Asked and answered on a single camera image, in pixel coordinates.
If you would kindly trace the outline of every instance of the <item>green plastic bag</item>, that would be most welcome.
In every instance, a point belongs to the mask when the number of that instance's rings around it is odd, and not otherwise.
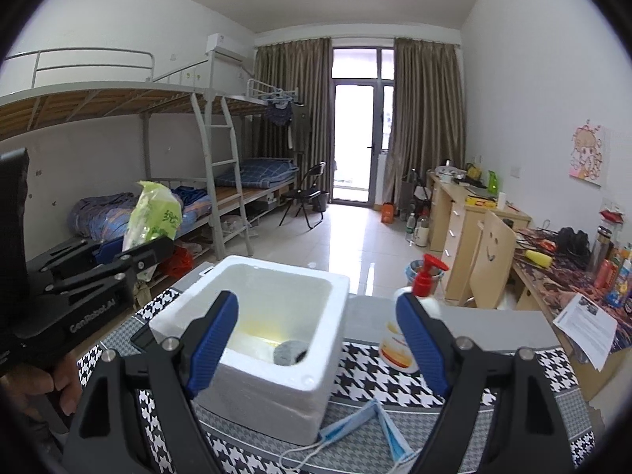
[[[135,248],[158,237],[166,235],[174,239],[176,231],[182,223],[182,209],[180,203],[171,190],[156,182],[140,181],[143,191],[122,240],[122,250]],[[154,275],[156,266],[138,273],[137,278],[148,282]]]

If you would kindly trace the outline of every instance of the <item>wooden desk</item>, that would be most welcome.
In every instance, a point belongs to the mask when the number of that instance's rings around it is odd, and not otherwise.
[[[466,205],[465,200],[470,195],[467,188],[440,182],[434,174],[431,174],[430,178],[434,182],[429,231],[430,250],[440,252],[435,256],[440,256],[441,261],[450,267],[441,279],[445,299],[464,301],[469,297],[470,268],[480,237],[478,221],[491,210],[500,218],[511,219],[514,222],[514,229],[517,229],[526,228],[531,222],[531,217],[509,207],[498,210]]]
[[[571,360],[571,365],[577,376],[577,381],[579,381],[579,387],[584,400],[590,401],[612,378],[612,375],[617,371],[628,350],[619,350],[615,353],[610,353],[606,365],[601,372],[596,370],[590,362],[585,364],[579,363],[566,335],[552,323],[556,314],[554,314],[551,307],[546,304],[542,292],[537,287],[536,280],[525,271],[522,264],[518,261],[514,261],[511,273],[515,275],[514,279],[517,283],[516,294],[521,294],[517,302],[516,310],[540,310],[544,314],[555,332],[555,335],[557,335],[564,351]]]

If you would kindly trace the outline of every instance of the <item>houndstooth tablecloth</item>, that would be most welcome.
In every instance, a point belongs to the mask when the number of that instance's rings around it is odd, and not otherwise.
[[[78,362],[81,384],[86,385],[103,349],[115,349],[126,356],[138,354],[130,338],[160,310],[176,299],[180,292],[165,290],[147,306],[112,331]],[[579,465],[595,444],[586,403],[577,378],[562,348],[536,351],[551,383],[568,433],[573,461]],[[426,385],[419,372],[404,374],[387,366],[378,356],[377,344],[345,340],[331,399],[322,426],[355,412],[375,397],[384,404],[393,422],[416,450],[428,439],[438,418],[443,398]],[[174,473],[168,446],[164,441],[156,404],[150,391],[138,391],[138,414],[144,421],[147,445],[152,451],[156,472]],[[495,396],[486,390],[476,419],[460,473],[474,472],[478,467],[491,425]],[[227,474],[284,474],[277,466],[280,453],[294,444],[272,438],[214,415],[194,403],[194,409],[209,446],[219,457]],[[290,455],[301,459],[301,454]],[[302,472],[383,474],[393,466],[391,455],[376,419],[355,433],[312,458]]]

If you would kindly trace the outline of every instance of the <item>red bag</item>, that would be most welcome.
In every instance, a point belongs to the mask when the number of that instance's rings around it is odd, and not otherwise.
[[[158,270],[166,276],[180,279],[194,267],[194,258],[186,248],[175,246],[173,255],[158,265]]]

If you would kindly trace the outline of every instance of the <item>hand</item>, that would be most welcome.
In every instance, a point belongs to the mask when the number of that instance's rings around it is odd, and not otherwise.
[[[51,376],[31,365],[20,364],[2,378],[2,386],[18,410],[35,420],[42,420],[39,412],[29,406],[30,395],[42,395],[57,390],[61,392],[59,406],[66,415],[75,413],[81,397],[81,382],[77,361],[72,353],[62,358]]]

